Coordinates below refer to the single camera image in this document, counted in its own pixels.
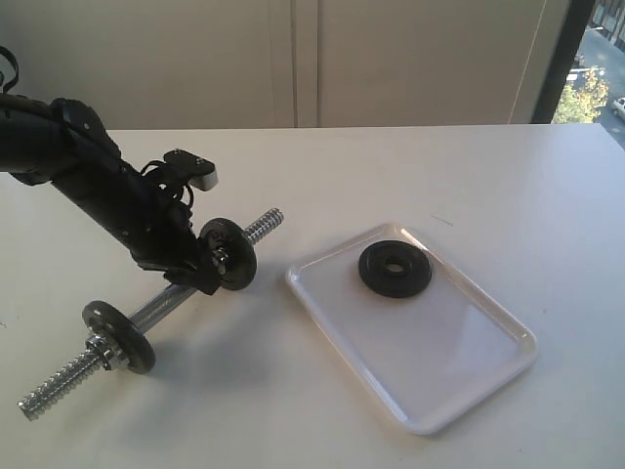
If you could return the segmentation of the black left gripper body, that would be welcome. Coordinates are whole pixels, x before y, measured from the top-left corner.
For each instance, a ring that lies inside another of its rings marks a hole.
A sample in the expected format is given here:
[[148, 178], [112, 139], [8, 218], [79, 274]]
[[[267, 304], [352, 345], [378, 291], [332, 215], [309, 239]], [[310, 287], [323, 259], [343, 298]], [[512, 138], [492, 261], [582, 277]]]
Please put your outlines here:
[[190, 209], [169, 190], [127, 190], [131, 216], [129, 250], [147, 271], [195, 272], [198, 243], [191, 230]]

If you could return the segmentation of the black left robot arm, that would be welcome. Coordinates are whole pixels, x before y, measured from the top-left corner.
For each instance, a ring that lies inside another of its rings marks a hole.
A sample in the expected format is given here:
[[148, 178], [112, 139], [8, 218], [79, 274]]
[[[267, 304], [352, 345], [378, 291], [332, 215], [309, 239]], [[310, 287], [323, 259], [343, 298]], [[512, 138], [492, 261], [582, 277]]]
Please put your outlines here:
[[50, 103], [1, 80], [1, 170], [30, 186], [51, 184], [119, 241], [138, 266], [213, 294], [220, 273], [192, 230], [193, 190], [217, 184], [213, 162], [183, 149], [136, 170], [97, 113], [78, 100]]

